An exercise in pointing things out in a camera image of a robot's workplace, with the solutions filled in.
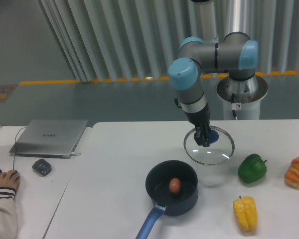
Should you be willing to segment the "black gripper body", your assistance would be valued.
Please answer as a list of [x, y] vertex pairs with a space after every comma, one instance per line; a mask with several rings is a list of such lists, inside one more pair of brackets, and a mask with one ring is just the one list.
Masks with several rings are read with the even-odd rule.
[[195, 127], [207, 126], [207, 129], [210, 129], [210, 109], [209, 105], [206, 104], [205, 107], [195, 113], [185, 112], [187, 120], [194, 124]]

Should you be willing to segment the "person's hand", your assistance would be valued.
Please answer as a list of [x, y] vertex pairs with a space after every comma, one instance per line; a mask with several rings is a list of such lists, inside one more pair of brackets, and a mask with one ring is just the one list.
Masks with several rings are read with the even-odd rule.
[[0, 173], [0, 189], [8, 188], [15, 192], [20, 183], [20, 173], [16, 170]]

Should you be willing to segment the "striped cream sleeve forearm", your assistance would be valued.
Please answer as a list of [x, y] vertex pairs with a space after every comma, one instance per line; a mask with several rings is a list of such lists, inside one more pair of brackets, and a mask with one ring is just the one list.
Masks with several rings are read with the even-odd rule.
[[0, 239], [15, 239], [18, 223], [15, 206], [15, 189], [0, 187]]

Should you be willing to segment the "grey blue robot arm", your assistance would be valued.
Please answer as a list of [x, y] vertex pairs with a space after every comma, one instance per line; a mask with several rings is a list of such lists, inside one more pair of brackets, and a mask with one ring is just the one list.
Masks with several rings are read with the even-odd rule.
[[194, 36], [184, 39], [167, 71], [177, 94], [175, 103], [195, 126], [195, 142], [204, 147], [212, 143], [212, 130], [201, 74], [227, 72], [227, 82], [220, 90], [225, 99], [240, 103], [253, 102], [259, 87], [255, 76], [258, 43], [249, 34], [251, 1], [231, 0], [228, 7], [223, 42], [205, 43]]

